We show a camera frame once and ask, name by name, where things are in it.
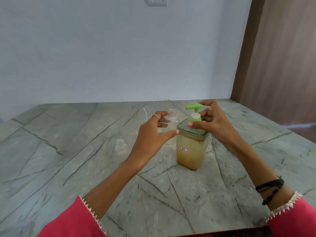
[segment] container lid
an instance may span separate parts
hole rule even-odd
[[[177,129],[180,131],[180,133],[183,132],[184,135],[199,140],[205,139],[209,132],[201,129],[188,127],[188,120],[189,119],[185,119],[180,124],[178,124]]]

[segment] light switch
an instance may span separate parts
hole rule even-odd
[[[148,0],[148,6],[166,6],[167,0]]]

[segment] label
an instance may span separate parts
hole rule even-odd
[[[183,147],[183,146],[180,146],[180,150],[183,150],[185,152],[189,152],[189,150],[187,148]]]

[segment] green pump head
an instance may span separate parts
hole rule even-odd
[[[199,103],[191,103],[187,105],[185,108],[187,110],[192,110],[194,109],[194,113],[191,114],[191,117],[189,118],[188,121],[202,121],[201,115],[198,113],[199,109],[202,108],[203,105]]]

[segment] silver ring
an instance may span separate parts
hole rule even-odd
[[[153,114],[152,116],[156,116],[156,117],[158,118],[158,120],[159,120],[159,116],[158,116],[158,115],[156,115],[156,114]]]

